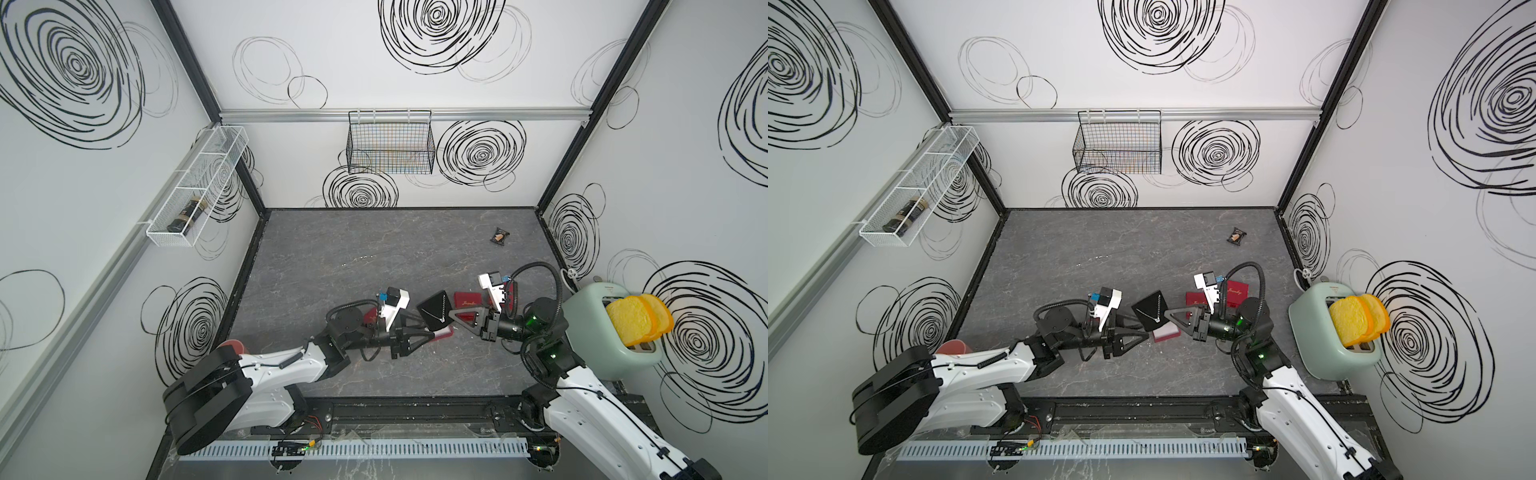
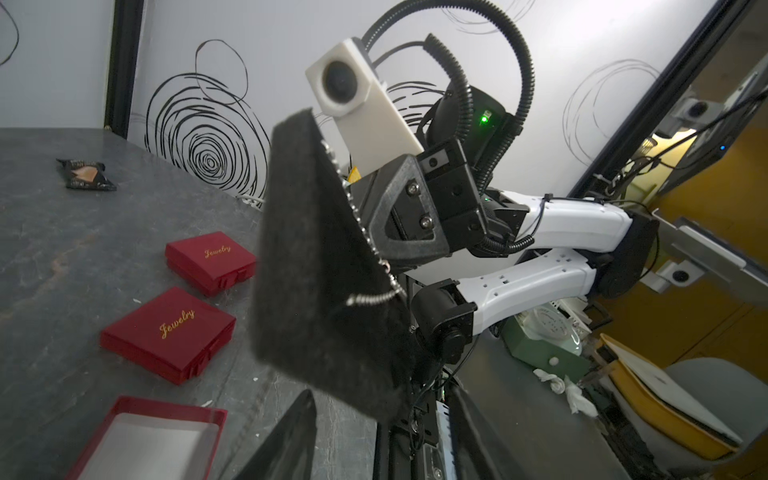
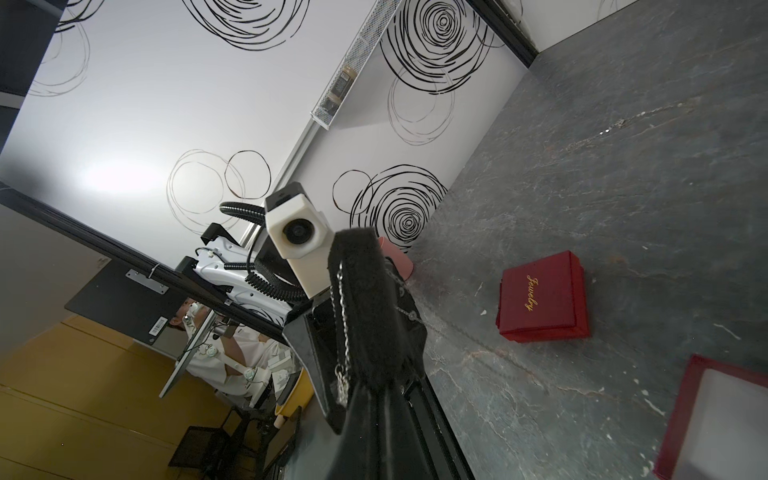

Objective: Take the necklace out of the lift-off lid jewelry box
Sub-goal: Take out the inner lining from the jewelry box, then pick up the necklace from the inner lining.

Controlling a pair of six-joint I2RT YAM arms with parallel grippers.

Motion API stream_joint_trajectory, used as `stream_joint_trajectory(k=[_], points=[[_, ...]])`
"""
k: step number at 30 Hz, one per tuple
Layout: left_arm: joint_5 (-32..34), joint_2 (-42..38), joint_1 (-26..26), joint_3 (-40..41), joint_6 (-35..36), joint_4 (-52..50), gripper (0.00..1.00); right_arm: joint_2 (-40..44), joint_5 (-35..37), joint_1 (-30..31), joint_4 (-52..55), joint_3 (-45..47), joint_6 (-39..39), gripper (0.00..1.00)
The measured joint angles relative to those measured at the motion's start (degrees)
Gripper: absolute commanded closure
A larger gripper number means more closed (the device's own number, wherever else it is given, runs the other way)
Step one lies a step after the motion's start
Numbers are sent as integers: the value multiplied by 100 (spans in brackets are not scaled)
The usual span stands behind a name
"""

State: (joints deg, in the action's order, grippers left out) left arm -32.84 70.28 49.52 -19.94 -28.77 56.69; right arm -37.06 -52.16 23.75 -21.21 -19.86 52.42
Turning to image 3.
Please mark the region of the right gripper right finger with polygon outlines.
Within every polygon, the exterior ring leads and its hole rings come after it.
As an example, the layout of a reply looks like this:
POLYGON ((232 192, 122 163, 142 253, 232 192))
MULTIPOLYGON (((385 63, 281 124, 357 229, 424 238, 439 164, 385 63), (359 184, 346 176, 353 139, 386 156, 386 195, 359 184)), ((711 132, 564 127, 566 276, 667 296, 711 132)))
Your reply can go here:
POLYGON ((441 453, 433 415, 424 394, 404 396, 389 383, 383 397, 383 478, 438 479, 435 453, 441 453))

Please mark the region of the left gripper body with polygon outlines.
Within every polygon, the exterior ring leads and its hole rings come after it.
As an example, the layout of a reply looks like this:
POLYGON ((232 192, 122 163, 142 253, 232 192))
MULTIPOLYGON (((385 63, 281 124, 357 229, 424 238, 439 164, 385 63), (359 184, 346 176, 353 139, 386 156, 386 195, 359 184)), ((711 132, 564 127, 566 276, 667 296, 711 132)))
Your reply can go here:
POLYGON ((339 435, 346 408, 337 399, 337 332, 332 306, 304 305, 292 310, 286 317, 283 337, 307 370, 326 422, 339 435))

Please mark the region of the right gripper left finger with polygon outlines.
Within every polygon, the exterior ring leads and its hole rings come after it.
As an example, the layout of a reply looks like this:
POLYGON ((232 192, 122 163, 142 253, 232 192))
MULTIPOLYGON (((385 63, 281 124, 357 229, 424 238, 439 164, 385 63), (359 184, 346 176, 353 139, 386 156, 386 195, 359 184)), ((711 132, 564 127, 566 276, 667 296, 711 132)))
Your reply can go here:
POLYGON ((382 479, 382 398, 367 387, 353 395, 340 444, 339 479, 382 479))

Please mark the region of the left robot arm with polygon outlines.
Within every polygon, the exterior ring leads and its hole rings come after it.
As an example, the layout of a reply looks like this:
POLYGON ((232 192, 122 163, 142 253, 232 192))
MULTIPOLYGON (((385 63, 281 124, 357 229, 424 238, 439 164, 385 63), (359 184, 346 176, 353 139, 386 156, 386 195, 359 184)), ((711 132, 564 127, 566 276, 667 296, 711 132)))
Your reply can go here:
POLYGON ((197 342, 189 371, 225 394, 252 400, 260 398, 269 382, 282 394, 294 373, 306 372, 327 422, 339 433, 345 411, 329 390, 330 360, 336 353, 327 268, 333 230, 305 195, 270 210, 238 202, 220 208, 265 227, 298 283, 284 282, 251 252, 220 234, 192 264, 201 285, 253 315, 266 315, 270 326, 283 329, 297 323, 300 328, 282 344, 261 327, 240 324, 229 337, 197 342))

